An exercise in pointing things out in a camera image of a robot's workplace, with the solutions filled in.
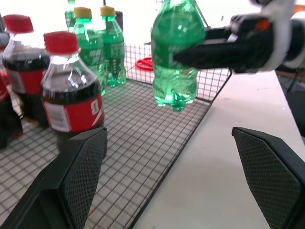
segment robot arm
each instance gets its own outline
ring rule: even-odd
[[[225,28],[207,30],[205,41],[174,56],[198,69],[236,73],[298,68],[305,57],[305,20],[291,19],[295,0],[252,0],[259,14],[236,15]]]

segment red object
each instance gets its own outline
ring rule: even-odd
[[[135,66],[137,66],[137,68],[140,68],[142,70],[146,70],[146,71],[153,71],[153,62],[152,62],[152,58],[151,57],[147,57],[141,60],[138,60],[135,63]]]
[[[57,105],[43,102],[50,126],[61,132],[75,132],[94,128],[104,119],[102,96],[79,104]]]
[[[11,14],[3,17],[6,28],[12,33],[33,32],[31,18],[24,15]]]
[[[22,94],[39,94],[41,80],[46,69],[33,72],[16,72],[6,69],[13,91]]]
[[[5,86],[9,86],[10,85],[10,81],[9,81],[8,75],[4,71],[0,70],[0,78],[2,79],[2,81],[3,81]]]
[[[51,54],[72,54],[80,49],[77,36],[68,31],[45,33],[43,37],[46,50]]]

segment green soda bottle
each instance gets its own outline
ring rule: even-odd
[[[201,42],[205,28],[195,0],[165,0],[154,21],[152,62],[153,94],[158,106],[169,104],[182,111],[197,94],[198,70],[173,60],[173,56]]]
[[[73,27],[75,25],[75,17],[74,17],[74,7],[75,7],[75,1],[74,0],[68,0],[68,7],[65,11],[65,18],[66,18],[66,24],[69,32],[73,31]]]
[[[81,48],[81,60],[93,71],[101,84],[101,93],[105,94],[106,78],[102,69],[102,40],[98,30],[92,24],[91,10],[85,7],[75,7],[76,23],[73,33],[76,34]]]
[[[103,30],[101,30],[103,42],[102,64],[108,85],[114,87],[126,81],[124,36],[115,19],[113,7],[101,7],[101,16],[101,26],[103,27]]]

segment bottle cap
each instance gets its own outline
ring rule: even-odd
[[[101,7],[101,16],[114,17],[115,16],[114,8],[110,7],[110,6],[102,6]]]
[[[75,7],[74,15],[76,18],[92,18],[91,10],[86,7]]]
[[[79,51],[77,36],[68,31],[49,32],[43,35],[46,50],[50,54],[65,55]]]
[[[31,18],[24,15],[10,14],[3,17],[4,24],[8,31],[14,33],[33,32]]]

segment bottle label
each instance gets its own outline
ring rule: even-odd
[[[185,49],[188,46],[162,44],[152,39],[152,61],[154,64],[164,68],[181,69],[188,68],[187,66],[174,61],[173,56]]]
[[[52,129],[60,132],[89,130],[104,119],[102,96],[71,105],[50,104],[43,101],[43,106]]]
[[[81,60],[88,66],[100,64],[102,61],[101,49],[81,49]]]
[[[3,100],[5,100],[8,96],[9,96],[8,90],[6,90],[6,87],[2,82],[2,79],[0,79],[0,103]]]
[[[115,59],[125,56],[125,44],[120,43],[104,43],[103,56],[106,59]]]
[[[41,80],[46,69],[33,72],[16,72],[5,68],[13,91],[21,94],[39,94]]]

